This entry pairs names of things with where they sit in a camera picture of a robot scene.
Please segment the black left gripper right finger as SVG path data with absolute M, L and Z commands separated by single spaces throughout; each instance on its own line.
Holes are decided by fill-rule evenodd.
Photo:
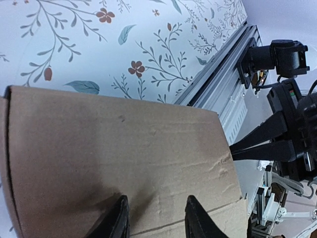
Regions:
M 228 238 L 193 195 L 186 202 L 185 234 L 187 238 Z

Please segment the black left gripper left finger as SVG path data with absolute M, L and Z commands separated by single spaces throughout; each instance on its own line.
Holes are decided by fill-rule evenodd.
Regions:
M 121 195 L 111 209 L 102 214 L 87 234 L 87 238 L 129 238 L 129 203 L 127 195 Z

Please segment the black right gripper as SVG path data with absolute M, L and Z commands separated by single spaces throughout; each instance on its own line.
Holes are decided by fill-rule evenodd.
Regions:
M 280 176 L 313 180 L 317 176 L 317 94 L 302 96 L 296 81 L 287 79 L 271 88 L 267 99 L 274 114 L 230 146 L 232 159 L 277 161 Z M 261 144 L 272 139 L 275 142 Z

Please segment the brown cardboard paper box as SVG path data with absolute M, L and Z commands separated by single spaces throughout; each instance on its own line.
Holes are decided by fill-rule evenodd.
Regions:
M 203 109 L 10 86 L 0 174 L 19 238 L 85 238 L 121 195 L 133 238 L 185 237 L 189 195 L 228 237 L 247 235 L 227 140 Z

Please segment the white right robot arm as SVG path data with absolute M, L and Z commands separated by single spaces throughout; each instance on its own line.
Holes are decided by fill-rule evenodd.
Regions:
M 232 158 L 274 161 L 283 177 L 312 181 L 317 177 L 317 94 L 303 96 L 295 81 L 306 74 L 308 47 L 292 40 L 274 40 L 257 47 L 252 38 L 237 67 L 241 82 L 252 86 L 260 70 L 275 69 L 277 82 L 268 85 L 272 115 L 240 141 L 230 146 Z

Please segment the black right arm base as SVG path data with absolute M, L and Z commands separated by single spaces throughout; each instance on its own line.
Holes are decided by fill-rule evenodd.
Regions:
M 248 89 L 252 85 L 252 79 L 259 70 L 271 70 L 275 68 L 274 53 L 271 46 L 258 46 L 255 37 L 247 42 L 243 49 L 236 68 L 241 83 Z

